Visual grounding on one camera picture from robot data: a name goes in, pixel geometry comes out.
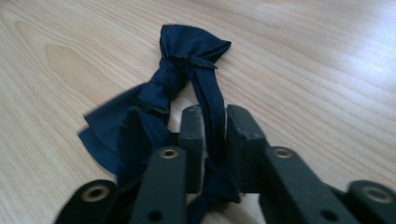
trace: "light wood surface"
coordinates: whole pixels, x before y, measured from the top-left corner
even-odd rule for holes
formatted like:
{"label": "light wood surface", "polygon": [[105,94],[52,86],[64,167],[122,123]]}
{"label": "light wood surface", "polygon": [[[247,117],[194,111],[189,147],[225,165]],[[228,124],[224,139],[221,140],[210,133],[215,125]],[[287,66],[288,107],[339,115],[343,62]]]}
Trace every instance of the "light wood surface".
{"label": "light wood surface", "polygon": [[[233,42],[227,104],[324,182],[396,189],[396,4],[390,0],[0,1],[0,220],[51,223],[82,184],[114,179],[76,133],[86,112],[148,81],[165,23]],[[169,127],[197,101],[188,86]],[[204,223],[263,223],[257,195]]]}

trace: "wood grain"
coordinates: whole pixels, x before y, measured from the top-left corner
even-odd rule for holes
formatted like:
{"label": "wood grain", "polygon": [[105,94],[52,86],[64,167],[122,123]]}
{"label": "wood grain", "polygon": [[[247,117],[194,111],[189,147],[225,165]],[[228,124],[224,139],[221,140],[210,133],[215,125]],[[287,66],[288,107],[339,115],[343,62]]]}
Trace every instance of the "wood grain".
{"label": "wood grain", "polygon": [[[396,189],[396,4],[378,1],[0,1],[0,218],[51,223],[71,194],[114,179],[77,138],[82,115],[158,67],[161,26],[233,42],[217,62],[227,104],[326,183]],[[188,86],[172,105],[196,104]],[[204,223],[264,223],[257,195]]]}

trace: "fabric strap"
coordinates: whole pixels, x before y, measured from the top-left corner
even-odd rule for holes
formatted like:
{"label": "fabric strap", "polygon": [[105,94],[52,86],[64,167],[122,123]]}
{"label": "fabric strap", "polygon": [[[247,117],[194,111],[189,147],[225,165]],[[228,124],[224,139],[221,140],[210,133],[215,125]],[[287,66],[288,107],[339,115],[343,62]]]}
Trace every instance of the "fabric strap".
{"label": "fabric strap", "polygon": [[224,100],[214,65],[230,46],[196,27],[163,26],[160,68],[152,79],[85,116],[89,126],[79,134],[96,161],[123,185],[145,172],[154,150],[169,144],[170,103],[190,80],[203,110],[208,158],[202,193],[189,204],[189,223],[200,223],[213,205],[240,201],[227,165]]}

